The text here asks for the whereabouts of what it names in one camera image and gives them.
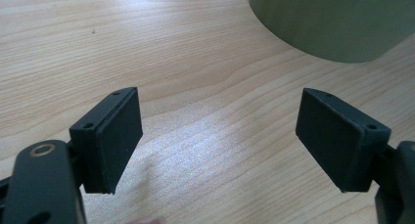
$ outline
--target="wooden table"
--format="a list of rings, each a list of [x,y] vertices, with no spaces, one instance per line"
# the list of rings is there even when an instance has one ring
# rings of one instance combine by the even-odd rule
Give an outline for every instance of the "wooden table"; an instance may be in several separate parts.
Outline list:
[[[269,32],[248,0],[0,0],[0,178],[16,154],[138,86],[144,137],[90,223],[376,223],[374,183],[342,194],[295,135],[302,88],[415,140],[415,36],[347,65]]]

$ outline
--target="green container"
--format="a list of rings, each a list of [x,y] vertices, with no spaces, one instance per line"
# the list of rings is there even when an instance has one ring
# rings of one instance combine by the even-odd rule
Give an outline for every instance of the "green container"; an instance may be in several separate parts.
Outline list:
[[[415,32],[415,0],[249,0],[275,35],[317,57],[375,60]]]

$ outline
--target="black bracket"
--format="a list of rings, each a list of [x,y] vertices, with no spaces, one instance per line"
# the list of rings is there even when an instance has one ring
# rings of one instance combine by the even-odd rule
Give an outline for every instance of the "black bracket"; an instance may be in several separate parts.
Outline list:
[[[114,193],[143,135],[137,88],[113,92],[74,124],[71,141],[22,150],[0,181],[0,223],[86,223],[79,186]]]
[[[302,92],[296,133],[342,192],[375,198],[380,223],[415,223],[415,142],[388,145],[391,130],[334,95]]]

